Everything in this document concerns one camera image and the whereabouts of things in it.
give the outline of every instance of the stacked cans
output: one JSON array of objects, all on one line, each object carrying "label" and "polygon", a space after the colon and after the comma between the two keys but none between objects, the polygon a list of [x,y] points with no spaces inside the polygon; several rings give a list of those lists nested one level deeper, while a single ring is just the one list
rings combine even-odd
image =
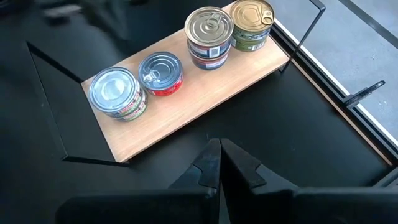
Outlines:
[{"label": "stacked cans", "polygon": [[231,8],[234,22],[232,46],[244,52],[260,49],[274,23],[272,6],[260,0],[239,0]]},{"label": "stacked cans", "polygon": [[170,52],[156,52],[139,65],[139,79],[155,96],[169,96],[182,84],[181,61]]},{"label": "stacked cans", "polygon": [[193,11],[185,21],[188,51],[201,69],[220,68],[228,58],[233,32],[232,18],[217,7]]},{"label": "stacked cans", "polygon": [[127,69],[112,67],[94,77],[89,89],[91,104],[118,121],[132,121],[147,107],[147,96]]}]

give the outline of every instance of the tabletop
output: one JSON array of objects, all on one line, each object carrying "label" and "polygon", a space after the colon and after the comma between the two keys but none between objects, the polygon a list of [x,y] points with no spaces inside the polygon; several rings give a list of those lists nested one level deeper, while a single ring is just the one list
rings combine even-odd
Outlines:
[{"label": "tabletop", "polygon": [[[219,7],[228,3],[212,1]],[[135,35],[135,49],[127,53],[181,29],[190,12],[207,4],[210,1],[149,1],[133,6],[129,16],[136,25],[134,30],[152,35]],[[153,20],[140,19],[148,13]],[[0,100],[6,105],[1,111],[0,136],[4,149],[0,197],[7,202],[0,204],[6,211],[2,221],[52,223],[57,207],[74,195],[166,188],[211,138],[229,138],[302,187],[372,185],[389,170],[295,67],[289,67],[284,75],[273,73],[199,117],[129,161],[130,167],[62,162],[55,128],[65,148],[76,154],[102,156],[100,152],[109,152],[109,148],[79,84],[33,56],[36,71],[24,41],[29,40],[82,79],[128,55],[101,30],[89,26],[82,15],[75,15],[68,24],[49,27],[32,7],[4,18],[0,30],[7,31],[0,37]],[[38,87],[37,73],[49,105]],[[48,119],[49,107],[58,127]]]}]

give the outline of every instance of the canned food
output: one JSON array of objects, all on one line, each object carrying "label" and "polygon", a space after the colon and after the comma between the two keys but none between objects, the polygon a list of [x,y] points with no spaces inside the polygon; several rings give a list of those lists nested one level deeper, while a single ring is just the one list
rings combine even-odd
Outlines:
[{"label": "canned food", "polygon": [[187,17],[184,30],[194,54],[217,58],[231,45],[233,22],[231,16],[220,8],[202,7]]},{"label": "canned food", "polygon": [[253,51],[264,46],[275,13],[265,1],[239,0],[231,8],[234,22],[231,44],[238,50]]},{"label": "canned food", "polygon": [[142,90],[133,74],[121,67],[106,68],[91,82],[89,99],[108,116],[125,116],[138,107]]},{"label": "canned food", "polygon": [[224,55],[222,55],[218,58],[205,59],[205,58],[201,58],[201,57],[195,55],[189,46],[188,46],[188,49],[189,49],[189,52],[190,52],[190,55],[192,58],[192,62],[198,68],[204,69],[204,70],[214,70],[214,69],[217,69],[217,68],[220,68],[221,66],[223,66],[226,59],[228,58],[228,51],[229,51],[229,49],[228,49],[228,51]]},{"label": "canned food", "polygon": [[121,118],[117,118],[118,121],[132,121],[136,118],[138,118],[142,113],[145,112],[145,109],[147,108],[147,103],[148,103],[148,98],[145,92],[143,93],[143,96],[141,98],[141,101],[139,103],[139,106],[134,110],[132,113],[127,114]]},{"label": "canned food", "polygon": [[153,53],[140,63],[139,79],[149,93],[168,96],[181,87],[181,61],[170,52]]}]

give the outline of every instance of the pull tab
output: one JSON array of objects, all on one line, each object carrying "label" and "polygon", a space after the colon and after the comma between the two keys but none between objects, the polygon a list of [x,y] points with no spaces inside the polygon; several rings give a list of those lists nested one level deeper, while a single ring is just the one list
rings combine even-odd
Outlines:
[{"label": "pull tab", "polygon": [[269,10],[266,10],[262,13],[262,18],[261,22],[265,25],[271,25],[272,22],[274,21],[274,17],[272,16],[272,12]]},{"label": "pull tab", "polygon": [[214,12],[210,18],[207,19],[207,25],[211,28],[217,27],[221,21],[221,14]]},{"label": "pull tab", "polygon": [[144,81],[144,82],[152,82],[152,81],[156,80],[158,77],[159,77],[159,73],[157,71],[151,70],[149,72],[149,74],[144,75],[144,78],[142,79],[142,81]]}]

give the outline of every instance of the wooden platform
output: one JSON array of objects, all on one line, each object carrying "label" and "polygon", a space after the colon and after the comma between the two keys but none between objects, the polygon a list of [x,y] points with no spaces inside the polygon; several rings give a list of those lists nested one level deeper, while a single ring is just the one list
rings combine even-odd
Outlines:
[{"label": "wooden platform", "polygon": [[[229,12],[230,7],[228,5],[224,10]],[[246,53],[231,48],[221,68],[201,70],[192,63],[187,38],[184,31],[180,30],[115,66],[125,67],[137,76],[139,63],[149,54],[159,51],[171,52],[182,62],[184,80],[176,93],[166,97],[149,95],[144,114],[129,123],[116,121],[93,108],[118,162],[124,162],[147,149],[288,61],[286,54],[268,37],[260,50]],[[81,84],[86,94],[92,79]]]}]

